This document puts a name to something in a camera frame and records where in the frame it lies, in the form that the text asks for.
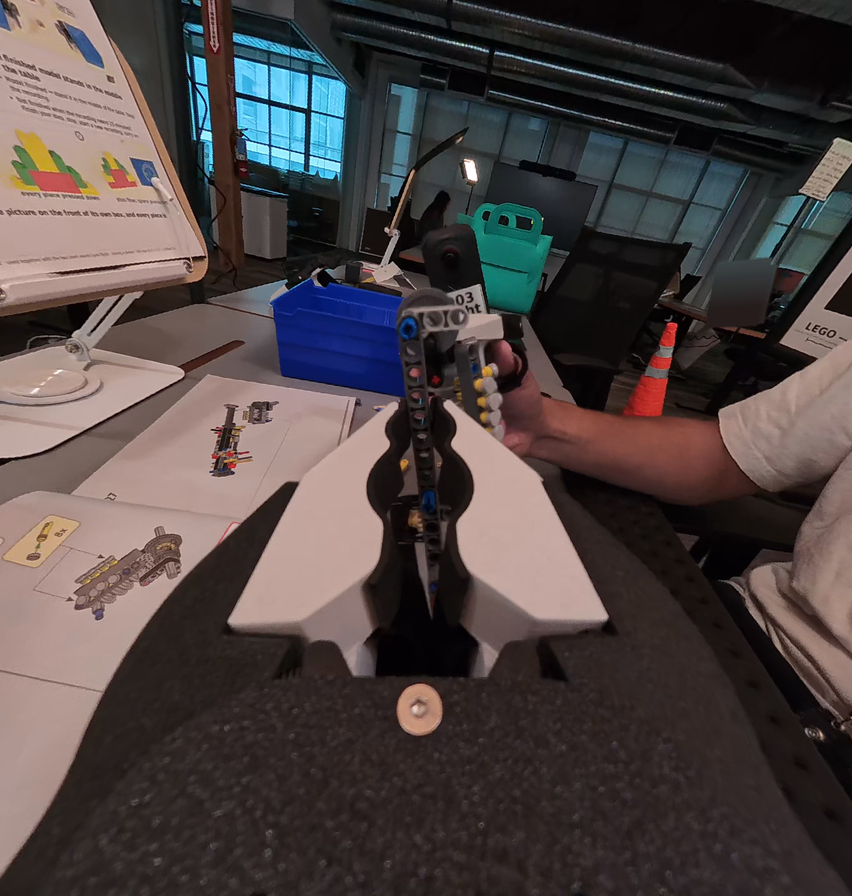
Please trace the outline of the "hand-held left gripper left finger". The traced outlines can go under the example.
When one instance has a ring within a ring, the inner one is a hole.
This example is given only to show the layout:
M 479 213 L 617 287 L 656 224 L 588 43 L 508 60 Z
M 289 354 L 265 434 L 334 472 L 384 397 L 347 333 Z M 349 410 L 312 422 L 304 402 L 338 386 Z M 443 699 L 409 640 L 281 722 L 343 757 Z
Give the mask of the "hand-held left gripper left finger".
M 398 409 L 389 403 L 303 477 L 230 614 L 231 631 L 331 642 L 354 676 L 374 675 L 368 639 L 380 622 L 364 586 L 402 489 L 387 434 Z

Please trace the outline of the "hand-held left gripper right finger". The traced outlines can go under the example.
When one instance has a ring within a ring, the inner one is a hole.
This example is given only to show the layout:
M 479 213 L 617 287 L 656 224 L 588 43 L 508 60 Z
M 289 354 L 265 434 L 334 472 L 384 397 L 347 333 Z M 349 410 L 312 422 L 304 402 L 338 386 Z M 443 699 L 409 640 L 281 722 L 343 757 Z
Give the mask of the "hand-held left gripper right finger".
M 541 476 L 443 403 L 443 616 L 477 642 L 487 677 L 512 642 L 603 627 L 608 614 Z

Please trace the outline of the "brick-built engine block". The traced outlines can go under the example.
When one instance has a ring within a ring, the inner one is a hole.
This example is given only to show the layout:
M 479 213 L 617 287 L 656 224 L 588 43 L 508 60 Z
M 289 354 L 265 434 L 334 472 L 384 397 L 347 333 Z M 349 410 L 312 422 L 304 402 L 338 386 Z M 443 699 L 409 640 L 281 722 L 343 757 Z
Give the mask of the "brick-built engine block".
M 486 357 L 488 342 L 473 337 L 454 343 L 455 392 L 465 413 L 501 442 L 505 435 L 499 367 Z

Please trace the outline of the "brick-built car chassis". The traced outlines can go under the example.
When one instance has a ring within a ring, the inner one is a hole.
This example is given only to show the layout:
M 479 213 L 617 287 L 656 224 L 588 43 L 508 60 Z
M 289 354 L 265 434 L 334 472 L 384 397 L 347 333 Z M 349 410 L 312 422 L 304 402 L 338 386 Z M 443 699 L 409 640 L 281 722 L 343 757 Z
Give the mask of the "brick-built car chassis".
M 415 290 L 398 309 L 399 356 L 405 382 L 406 415 L 411 432 L 412 458 L 423 525 L 424 588 L 430 611 L 439 590 L 443 511 L 440 504 L 436 410 L 448 371 L 455 377 L 454 348 L 468 315 L 444 292 L 426 287 Z

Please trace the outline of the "person's right forearm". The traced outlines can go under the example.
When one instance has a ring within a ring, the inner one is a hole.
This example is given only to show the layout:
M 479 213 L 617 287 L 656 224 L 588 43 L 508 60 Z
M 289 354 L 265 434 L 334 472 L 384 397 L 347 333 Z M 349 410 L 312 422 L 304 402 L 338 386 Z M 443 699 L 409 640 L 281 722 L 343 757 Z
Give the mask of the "person's right forearm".
M 614 416 L 544 399 L 529 453 L 672 504 L 714 503 L 758 489 L 713 421 Z

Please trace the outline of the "person's right hand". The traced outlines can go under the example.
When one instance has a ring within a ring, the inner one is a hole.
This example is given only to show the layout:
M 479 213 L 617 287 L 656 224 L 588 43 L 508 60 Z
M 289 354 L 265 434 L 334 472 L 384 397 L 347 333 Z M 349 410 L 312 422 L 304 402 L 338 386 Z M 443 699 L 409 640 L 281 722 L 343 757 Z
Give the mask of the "person's right hand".
M 504 444 L 523 459 L 544 461 L 544 397 L 535 376 L 509 342 L 490 343 L 488 354 L 499 367 L 499 384 L 509 386 L 502 392 L 500 408 Z

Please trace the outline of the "teal tote bag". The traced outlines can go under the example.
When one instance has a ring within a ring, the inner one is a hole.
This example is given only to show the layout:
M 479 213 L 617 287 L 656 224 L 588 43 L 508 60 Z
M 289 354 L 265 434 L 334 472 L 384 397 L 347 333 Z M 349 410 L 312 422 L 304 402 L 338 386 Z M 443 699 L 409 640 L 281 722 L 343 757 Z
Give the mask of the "teal tote bag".
M 475 231 L 489 307 L 528 316 L 552 246 L 540 212 L 515 203 L 483 203 L 472 217 L 458 215 L 457 221 Z

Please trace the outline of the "black perforated pad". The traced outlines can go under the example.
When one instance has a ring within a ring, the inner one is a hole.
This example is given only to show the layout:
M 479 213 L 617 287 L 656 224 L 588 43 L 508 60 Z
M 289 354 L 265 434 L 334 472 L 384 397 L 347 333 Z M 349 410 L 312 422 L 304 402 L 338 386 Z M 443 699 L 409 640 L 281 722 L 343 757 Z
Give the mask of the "black perforated pad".
M 725 586 L 704 576 L 653 499 L 563 474 L 580 505 L 667 588 L 705 641 L 786 801 L 852 893 L 852 741 Z

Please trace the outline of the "black mesh office chair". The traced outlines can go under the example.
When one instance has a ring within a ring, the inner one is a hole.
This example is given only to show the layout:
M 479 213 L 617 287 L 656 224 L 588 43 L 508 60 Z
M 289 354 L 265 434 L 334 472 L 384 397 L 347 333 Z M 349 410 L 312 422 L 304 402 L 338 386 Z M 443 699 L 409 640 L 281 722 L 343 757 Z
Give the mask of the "black mesh office chair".
M 578 406 L 605 408 L 614 377 L 690 247 L 582 229 L 530 318 Z

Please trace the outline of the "blue plastic bin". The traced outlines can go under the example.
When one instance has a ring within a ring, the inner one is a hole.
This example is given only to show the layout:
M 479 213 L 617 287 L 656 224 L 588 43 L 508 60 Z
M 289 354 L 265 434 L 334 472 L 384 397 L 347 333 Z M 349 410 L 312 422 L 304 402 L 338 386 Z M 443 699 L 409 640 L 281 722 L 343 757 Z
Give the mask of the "blue plastic bin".
M 281 374 L 386 395 L 405 391 L 396 331 L 402 296 L 304 280 L 271 300 Z

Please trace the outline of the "orange traffic cone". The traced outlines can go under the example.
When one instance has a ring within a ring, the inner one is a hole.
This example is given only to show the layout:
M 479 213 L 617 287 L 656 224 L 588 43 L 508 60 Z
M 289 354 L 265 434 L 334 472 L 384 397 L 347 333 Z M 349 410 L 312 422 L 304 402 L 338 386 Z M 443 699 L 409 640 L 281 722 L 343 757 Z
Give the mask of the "orange traffic cone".
M 626 417 L 656 418 L 663 414 L 678 324 L 668 322 L 656 352 L 634 387 L 622 414 Z

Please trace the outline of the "white cabinet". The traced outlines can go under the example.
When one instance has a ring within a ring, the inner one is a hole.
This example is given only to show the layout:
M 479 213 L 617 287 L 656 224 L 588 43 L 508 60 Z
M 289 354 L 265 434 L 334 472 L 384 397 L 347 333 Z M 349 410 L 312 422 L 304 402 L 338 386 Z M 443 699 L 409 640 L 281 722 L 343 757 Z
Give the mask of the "white cabinet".
M 241 187 L 242 235 L 244 251 L 272 261 L 286 258 L 286 195 Z

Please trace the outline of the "person's dark trousers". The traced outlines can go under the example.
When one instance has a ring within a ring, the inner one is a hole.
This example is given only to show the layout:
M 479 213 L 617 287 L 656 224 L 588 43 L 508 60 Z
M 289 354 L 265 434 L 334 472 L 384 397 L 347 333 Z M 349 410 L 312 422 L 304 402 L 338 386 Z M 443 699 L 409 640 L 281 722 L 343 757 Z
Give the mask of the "person's dark trousers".
M 736 585 L 730 581 L 712 581 L 711 585 L 761 660 L 769 677 L 787 700 L 790 709 L 801 721 L 802 727 L 821 731 L 823 738 L 818 740 L 818 744 L 826 747 L 824 752 L 828 761 L 845 769 L 845 775 L 852 779 L 852 736 L 849 728 L 838 722 L 835 715 L 821 706 L 813 696 L 768 634 L 756 622 L 745 606 Z

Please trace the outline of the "white floor sign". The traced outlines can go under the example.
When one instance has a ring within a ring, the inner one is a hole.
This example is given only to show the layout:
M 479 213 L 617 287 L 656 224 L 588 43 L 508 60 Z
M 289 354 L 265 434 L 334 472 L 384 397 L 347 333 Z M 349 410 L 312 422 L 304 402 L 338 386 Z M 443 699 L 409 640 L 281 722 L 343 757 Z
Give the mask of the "white floor sign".
M 780 342 L 813 358 L 852 338 L 852 246 L 817 287 Z

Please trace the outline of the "hanging paper note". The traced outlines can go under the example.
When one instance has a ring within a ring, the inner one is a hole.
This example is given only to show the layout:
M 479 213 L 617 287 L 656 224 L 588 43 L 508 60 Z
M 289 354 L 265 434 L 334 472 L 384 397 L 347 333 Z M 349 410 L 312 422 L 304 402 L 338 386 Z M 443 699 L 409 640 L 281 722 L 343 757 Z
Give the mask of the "hanging paper note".
M 798 193 L 824 202 L 852 166 L 852 140 L 837 137 L 831 140 L 824 154 L 808 175 Z

